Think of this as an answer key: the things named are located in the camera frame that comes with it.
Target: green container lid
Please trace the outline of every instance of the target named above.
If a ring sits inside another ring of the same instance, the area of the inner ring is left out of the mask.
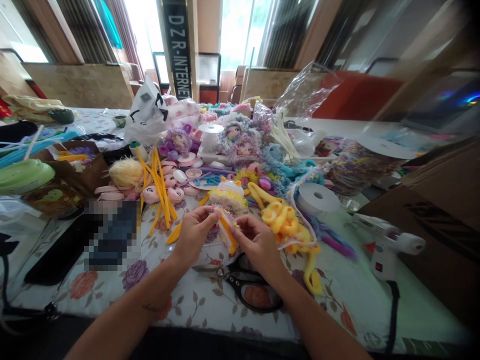
[[[38,159],[28,159],[0,169],[0,195],[22,195],[55,176],[55,170]]]

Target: scissors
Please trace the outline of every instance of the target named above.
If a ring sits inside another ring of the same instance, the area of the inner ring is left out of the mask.
[[[242,304],[245,305],[248,309],[260,314],[274,313],[284,305],[284,302],[282,301],[282,299],[280,299],[279,296],[276,296],[278,298],[276,304],[272,305],[272,307],[263,308],[249,304],[242,295],[243,286],[269,286],[269,284],[265,281],[262,275],[260,275],[260,273],[249,270],[240,265],[240,259],[244,256],[245,253],[242,252],[230,265],[198,265],[194,266],[193,269],[200,275],[207,278],[225,280],[233,288],[235,294],[240,299]],[[235,277],[233,274],[252,275],[255,277],[255,280],[243,280]]]

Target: doll face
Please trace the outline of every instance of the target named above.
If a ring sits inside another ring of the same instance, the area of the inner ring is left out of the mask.
[[[164,175],[165,176],[165,187],[168,188],[173,188],[175,185],[177,185],[177,180],[175,180],[174,176],[172,174]]]
[[[245,156],[252,156],[252,155],[256,155],[256,154],[257,154],[257,152],[255,151],[254,147],[248,141],[242,142],[238,146],[238,149],[236,150],[236,155],[239,158],[242,158],[242,157],[245,157]]]
[[[240,135],[240,128],[236,125],[226,129],[226,137],[230,140],[236,139]]]
[[[197,189],[196,187],[193,187],[190,184],[187,184],[183,187],[183,192],[185,195],[198,195],[200,194],[200,190]]]
[[[141,193],[143,194],[145,204],[151,205],[160,201],[159,193],[155,185],[147,186]]]
[[[182,188],[177,186],[170,187],[169,189],[167,189],[166,195],[168,196],[168,199],[172,204],[180,203],[185,197],[185,194]]]
[[[187,149],[187,145],[188,145],[188,140],[187,138],[180,134],[180,133],[177,133],[175,135],[173,135],[171,137],[171,139],[173,140],[173,143],[175,144],[177,150],[186,150]]]

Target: vertical banner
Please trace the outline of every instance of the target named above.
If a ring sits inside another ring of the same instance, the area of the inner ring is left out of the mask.
[[[163,0],[163,17],[168,57],[177,99],[192,97],[187,0]]]

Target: hand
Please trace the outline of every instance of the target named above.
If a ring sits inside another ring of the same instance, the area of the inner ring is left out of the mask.
[[[210,206],[202,206],[183,216],[180,235],[172,255],[189,268],[199,259],[207,234],[220,219],[218,209],[212,213],[209,211]]]
[[[274,233],[252,215],[240,216],[236,223],[241,231],[231,226],[231,235],[240,244],[255,270],[275,289],[289,273],[280,259]]]

